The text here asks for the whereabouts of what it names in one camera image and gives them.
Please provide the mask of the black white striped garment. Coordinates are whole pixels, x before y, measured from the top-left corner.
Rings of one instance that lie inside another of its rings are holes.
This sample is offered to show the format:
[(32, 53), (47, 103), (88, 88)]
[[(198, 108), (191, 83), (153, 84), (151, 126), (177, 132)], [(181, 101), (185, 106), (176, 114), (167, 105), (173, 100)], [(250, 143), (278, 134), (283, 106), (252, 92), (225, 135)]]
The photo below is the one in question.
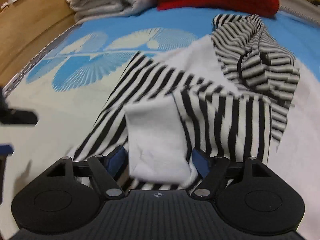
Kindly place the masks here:
[(69, 155), (111, 157), (124, 191), (194, 189), (204, 178), (195, 151), (233, 163), (315, 165), (319, 81), (257, 15), (219, 14), (213, 32), (152, 59), (137, 52), (92, 130)]

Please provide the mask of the blue white patterned bedspread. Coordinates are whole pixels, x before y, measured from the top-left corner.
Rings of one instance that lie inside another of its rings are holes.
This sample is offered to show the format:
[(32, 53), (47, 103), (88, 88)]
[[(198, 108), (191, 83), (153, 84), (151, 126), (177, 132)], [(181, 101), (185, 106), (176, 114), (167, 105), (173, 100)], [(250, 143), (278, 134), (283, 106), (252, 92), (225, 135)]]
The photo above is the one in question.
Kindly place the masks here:
[[(220, 13), (150, 9), (138, 16), (85, 22), (49, 44), (4, 91), (13, 107), (38, 117), (35, 126), (1, 126), (1, 143), (15, 149), (5, 172), (4, 202), (81, 144), (136, 52), (160, 60), (161, 54), (210, 34)], [(319, 27), (285, 12), (263, 22), (306, 66), (298, 93), (302, 109), (294, 111), (285, 145), (272, 155), (271, 167), (311, 205), (319, 195)]]

